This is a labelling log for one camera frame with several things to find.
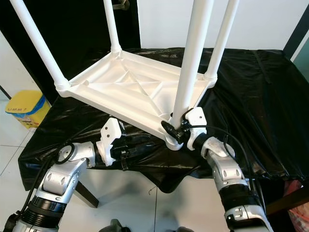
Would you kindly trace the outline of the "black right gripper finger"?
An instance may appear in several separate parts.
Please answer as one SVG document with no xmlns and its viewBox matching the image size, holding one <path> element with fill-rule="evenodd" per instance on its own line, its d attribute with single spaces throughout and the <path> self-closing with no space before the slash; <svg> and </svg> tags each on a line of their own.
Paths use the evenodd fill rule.
<svg viewBox="0 0 309 232">
<path fill-rule="evenodd" d="M 180 139 L 180 133 L 172 124 L 167 121 L 161 121 L 161 126 L 163 129 L 170 135 L 170 137 L 174 138 L 176 141 Z"/>
</svg>

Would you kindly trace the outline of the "white plastic table top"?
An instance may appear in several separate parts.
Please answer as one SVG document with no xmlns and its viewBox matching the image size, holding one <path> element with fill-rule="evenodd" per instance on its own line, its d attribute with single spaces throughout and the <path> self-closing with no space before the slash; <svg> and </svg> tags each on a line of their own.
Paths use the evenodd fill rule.
<svg viewBox="0 0 309 232">
<path fill-rule="evenodd" d="M 73 97 L 157 138 L 171 150 L 181 145 L 163 129 L 171 122 L 183 69 L 183 48 L 108 53 L 69 80 Z"/>
</svg>

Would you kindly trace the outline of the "grey robot left foot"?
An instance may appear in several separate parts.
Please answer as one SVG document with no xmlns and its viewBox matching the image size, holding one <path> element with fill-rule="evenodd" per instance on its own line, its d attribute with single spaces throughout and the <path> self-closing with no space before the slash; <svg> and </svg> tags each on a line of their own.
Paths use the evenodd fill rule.
<svg viewBox="0 0 309 232">
<path fill-rule="evenodd" d="M 118 219 L 111 219 L 110 225 L 105 226 L 99 232 L 123 232 L 123 227 Z"/>
</svg>

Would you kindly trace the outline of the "black plastic table cover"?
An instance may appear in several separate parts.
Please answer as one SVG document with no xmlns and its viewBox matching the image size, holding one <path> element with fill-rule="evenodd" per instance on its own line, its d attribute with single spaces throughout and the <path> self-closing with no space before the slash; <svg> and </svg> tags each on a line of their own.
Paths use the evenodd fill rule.
<svg viewBox="0 0 309 232">
<path fill-rule="evenodd" d="M 184 48 L 130 49 L 150 59 L 179 66 Z M 253 177 L 309 183 L 309 82 L 276 49 L 226 49 L 218 82 L 198 104 L 207 125 L 226 130 L 242 143 Z M 110 115 L 73 98 L 58 97 L 18 157 L 24 190 L 31 190 L 41 163 L 66 141 L 99 141 Z M 185 176 L 210 178 L 198 153 L 172 151 L 157 137 L 134 146 L 145 148 L 125 163 L 95 169 L 139 172 L 159 190 L 170 193 Z"/>
</svg>

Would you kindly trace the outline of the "yellow cardboard box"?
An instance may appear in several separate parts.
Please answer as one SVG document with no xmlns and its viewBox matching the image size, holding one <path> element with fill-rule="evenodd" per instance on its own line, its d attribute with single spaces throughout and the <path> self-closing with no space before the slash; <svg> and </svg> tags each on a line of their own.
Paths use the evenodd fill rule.
<svg viewBox="0 0 309 232">
<path fill-rule="evenodd" d="M 22 90 L 13 95 L 5 112 L 17 119 L 25 128 L 37 128 L 51 108 L 41 91 Z"/>
</svg>

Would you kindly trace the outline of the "black door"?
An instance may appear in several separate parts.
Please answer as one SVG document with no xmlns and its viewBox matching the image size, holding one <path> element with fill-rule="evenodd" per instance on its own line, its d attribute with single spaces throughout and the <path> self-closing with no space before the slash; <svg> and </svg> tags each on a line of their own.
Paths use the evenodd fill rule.
<svg viewBox="0 0 309 232">
<path fill-rule="evenodd" d="M 110 52 L 103 0 L 24 0 L 64 77 Z M 49 102 L 59 97 L 53 78 L 9 0 L 0 0 L 0 32 Z"/>
</svg>

